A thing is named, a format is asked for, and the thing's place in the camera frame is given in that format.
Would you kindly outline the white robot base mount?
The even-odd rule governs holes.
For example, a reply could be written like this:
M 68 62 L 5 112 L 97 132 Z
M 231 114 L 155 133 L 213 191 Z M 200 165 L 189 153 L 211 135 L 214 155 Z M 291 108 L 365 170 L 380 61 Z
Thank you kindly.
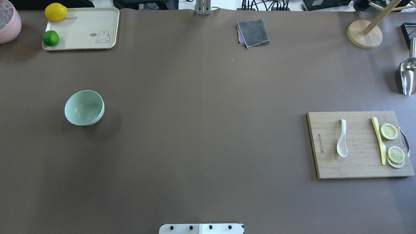
M 164 224 L 159 234 L 244 234 L 245 228 L 239 223 L 205 224 Z

